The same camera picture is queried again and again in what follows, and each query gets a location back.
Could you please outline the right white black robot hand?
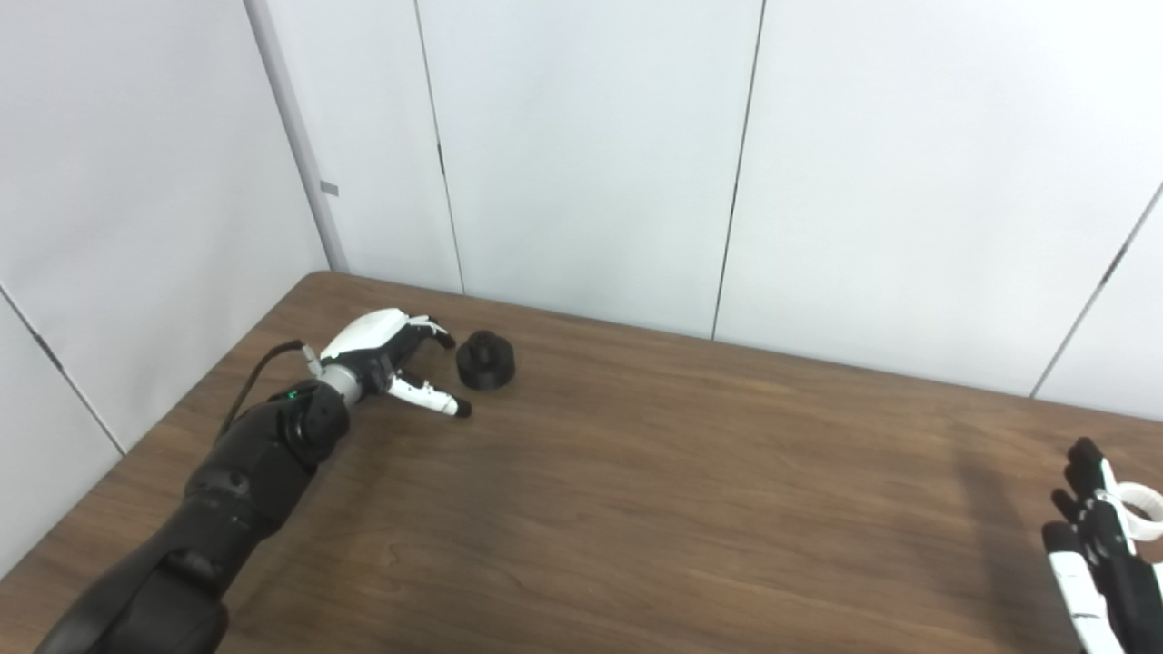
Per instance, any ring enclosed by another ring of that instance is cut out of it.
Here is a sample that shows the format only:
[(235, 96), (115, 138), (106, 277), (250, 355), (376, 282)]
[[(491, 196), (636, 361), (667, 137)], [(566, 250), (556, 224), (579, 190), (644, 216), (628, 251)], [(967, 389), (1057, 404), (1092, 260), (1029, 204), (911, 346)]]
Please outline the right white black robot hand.
[(1051, 493), (1059, 520), (1041, 535), (1083, 653), (1162, 651), (1162, 571), (1139, 545), (1162, 535), (1162, 497), (1119, 481), (1092, 439), (1066, 452), (1068, 490)]

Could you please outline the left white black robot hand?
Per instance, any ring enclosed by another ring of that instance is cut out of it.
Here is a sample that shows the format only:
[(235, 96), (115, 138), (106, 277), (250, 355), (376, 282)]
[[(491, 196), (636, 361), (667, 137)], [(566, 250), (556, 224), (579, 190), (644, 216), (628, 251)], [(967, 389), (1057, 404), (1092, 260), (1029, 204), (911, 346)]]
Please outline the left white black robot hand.
[(472, 406), (404, 369), (424, 341), (452, 351), (456, 341), (435, 319), (400, 310), (378, 310), (348, 324), (323, 349), (317, 381), (336, 390), (347, 408), (374, 396), (465, 419)]

